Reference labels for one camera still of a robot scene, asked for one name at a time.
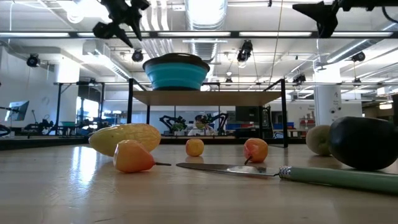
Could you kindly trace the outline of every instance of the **white column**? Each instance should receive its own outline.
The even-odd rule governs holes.
[[[313,80],[320,83],[341,82],[340,68],[336,65],[314,68]],[[339,85],[319,85],[314,88],[315,122],[317,125],[331,125],[341,117],[341,88]]]
[[[54,72],[56,81],[59,83],[75,83],[79,80],[80,66],[78,63],[64,58],[58,65],[55,65]],[[62,89],[66,89],[68,85],[63,85]],[[60,122],[76,120],[76,99],[78,96],[78,86],[71,85],[61,95],[60,105]]]

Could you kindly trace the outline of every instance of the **shelf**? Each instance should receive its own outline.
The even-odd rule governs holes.
[[[135,91],[133,97],[151,106],[262,106],[280,97],[279,91]]]

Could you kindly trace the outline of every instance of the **eggplant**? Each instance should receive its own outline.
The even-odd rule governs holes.
[[[398,158],[397,129],[374,118],[344,117],[330,126],[330,152],[340,162],[360,170],[379,170]]]

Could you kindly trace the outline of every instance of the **bowl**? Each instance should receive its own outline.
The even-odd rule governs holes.
[[[200,57],[170,53],[143,64],[153,90],[200,90],[210,67]]]

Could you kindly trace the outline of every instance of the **knife handle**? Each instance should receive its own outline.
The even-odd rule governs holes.
[[[281,179],[398,194],[398,175],[310,167],[279,168]]]

